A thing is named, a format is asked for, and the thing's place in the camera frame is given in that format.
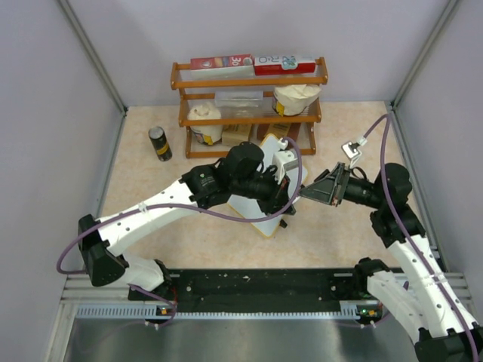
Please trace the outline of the yellow framed whiteboard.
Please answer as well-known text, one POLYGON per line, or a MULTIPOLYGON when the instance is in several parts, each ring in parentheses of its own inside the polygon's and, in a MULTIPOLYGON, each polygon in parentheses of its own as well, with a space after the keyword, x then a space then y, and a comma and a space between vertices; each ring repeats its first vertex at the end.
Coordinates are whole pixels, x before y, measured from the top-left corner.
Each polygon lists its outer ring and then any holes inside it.
MULTIPOLYGON (((263 170, 272 165, 273 155, 280 150, 278 145, 279 138, 269 133, 261 142, 260 148, 263 151, 263 170)), ((298 177, 298 169, 289 170, 286 175, 290 178, 288 187, 288 196, 291 197, 295 191, 298 177)), ((243 198, 241 196, 232 195, 228 200, 228 205, 242 218, 260 219, 266 216, 259 208, 256 200, 243 198)), ((259 231, 264 237, 272 237, 279 227, 279 223, 283 215, 279 215, 274 219, 265 222, 251 223, 251 225, 259 231)))

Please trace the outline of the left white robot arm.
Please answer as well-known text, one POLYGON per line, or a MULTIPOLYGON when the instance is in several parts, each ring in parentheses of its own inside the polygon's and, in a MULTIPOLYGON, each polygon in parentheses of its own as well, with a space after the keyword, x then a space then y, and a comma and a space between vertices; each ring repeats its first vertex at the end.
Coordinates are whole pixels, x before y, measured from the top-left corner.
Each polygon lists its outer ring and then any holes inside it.
POLYGON ((78 248, 91 285, 106 287, 121 281, 163 299, 172 285, 168 269, 157 259, 128 255, 131 245, 190 214, 209 213, 232 196, 255 200, 262 222, 294 213, 297 194, 289 191, 288 170, 301 168, 302 162, 298 148, 286 148, 289 142, 279 141, 269 166, 259 146, 243 142, 225 157, 194 167, 165 190, 116 215, 82 217, 78 248))

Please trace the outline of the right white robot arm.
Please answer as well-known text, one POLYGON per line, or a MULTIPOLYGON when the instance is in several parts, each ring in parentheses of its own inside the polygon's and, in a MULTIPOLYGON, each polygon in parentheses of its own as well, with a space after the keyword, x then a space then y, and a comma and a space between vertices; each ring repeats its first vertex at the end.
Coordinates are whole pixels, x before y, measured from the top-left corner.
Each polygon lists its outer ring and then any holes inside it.
POLYGON ((480 361, 482 325, 436 261, 426 231, 408 204, 411 191, 408 170, 400 164, 384 164, 371 182, 339 163, 302 188, 300 196, 335 207, 350 201, 372 209, 371 227, 397 259, 409 287, 382 260, 366 257, 353 269, 352 289, 386 307, 413 342, 419 361, 480 361))

